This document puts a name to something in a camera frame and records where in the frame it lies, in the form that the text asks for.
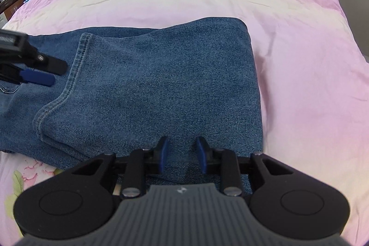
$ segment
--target bed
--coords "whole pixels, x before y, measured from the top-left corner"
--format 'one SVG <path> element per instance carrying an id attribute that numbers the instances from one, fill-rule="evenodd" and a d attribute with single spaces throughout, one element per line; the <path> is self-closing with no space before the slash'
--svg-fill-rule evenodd
<path id="1" fill-rule="evenodd" d="M 369 240 L 369 64 L 338 0 L 30 0 L 5 29 L 30 35 L 92 26 L 165 28 L 209 16 L 248 27 L 261 94 L 264 152 L 341 191 L 350 219 L 342 237 Z M 21 233 L 16 197 L 61 170 L 0 155 L 0 244 Z"/>

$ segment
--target black round knob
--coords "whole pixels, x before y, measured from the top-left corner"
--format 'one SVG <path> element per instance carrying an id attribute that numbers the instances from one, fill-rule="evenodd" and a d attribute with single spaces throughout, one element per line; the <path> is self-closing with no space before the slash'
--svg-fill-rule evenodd
<path id="1" fill-rule="evenodd" d="M 324 207 L 324 200 L 318 194 L 306 190 L 287 192 L 280 202 L 288 212 L 301 216 L 316 214 Z"/>
<path id="2" fill-rule="evenodd" d="M 64 240 L 97 230 L 114 210 L 112 195 L 90 177 L 65 176 L 25 190 L 14 204 L 14 218 L 24 234 Z"/>
<path id="3" fill-rule="evenodd" d="M 69 215 L 82 205 L 82 196 L 73 191 L 54 191 L 44 195 L 40 208 L 49 215 Z"/>
<path id="4" fill-rule="evenodd" d="M 269 177 L 252 195 L 250 210 L 266 228 L 296 240 L 340 234 L 350 213 L 339 191 L 301 174 Z"/>

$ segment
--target gray handle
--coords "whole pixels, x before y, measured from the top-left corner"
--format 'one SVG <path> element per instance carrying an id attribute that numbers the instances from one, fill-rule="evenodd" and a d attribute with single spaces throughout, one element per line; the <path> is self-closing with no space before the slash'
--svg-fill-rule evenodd
<path id="1" fill-rule="evenodd" d="M 72 240 L 26 235 L 16 246 L 349 246 L 340 236 L 297 241 L 263 227 L 245 201 L 215 185 L 152 185 L 147 195 L 122 201 L 97 231 Z"/>

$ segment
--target pink duvet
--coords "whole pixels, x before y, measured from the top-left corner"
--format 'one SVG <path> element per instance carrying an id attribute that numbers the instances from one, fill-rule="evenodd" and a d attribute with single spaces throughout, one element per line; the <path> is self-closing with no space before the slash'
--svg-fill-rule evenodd
<path id="1" fill-rule="evenodd" d="M 351 215 L 342 236 L 363 245 L 369 240 L 369 64 L 338 0 L 31 0 L 6 29 L 40 35 L 90 26 L 163 28 L 207 16 L 240 18 L 248 27 L 265 152 L 344 193 Z M 0 159 L 0 244 L 8 246 L 19 239 L 9 207 L 20 187 L 52 176 L 54 168 L 14 154 Z"/>

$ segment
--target jeans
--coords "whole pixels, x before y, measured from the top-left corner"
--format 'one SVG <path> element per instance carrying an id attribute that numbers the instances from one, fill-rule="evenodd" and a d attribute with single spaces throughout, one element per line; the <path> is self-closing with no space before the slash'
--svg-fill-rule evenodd
<path id="1" fill-rule="evenodd" d="M 0 149 L 67 169 L 170 137 L 162 178 L 206 180 L 192 144 L 262 150 L 260 95 L 245 24 L 204 18 L 165 29 L 94 27 L 30 37 L 67 61 L 51 88 L 0 82 Z"/>

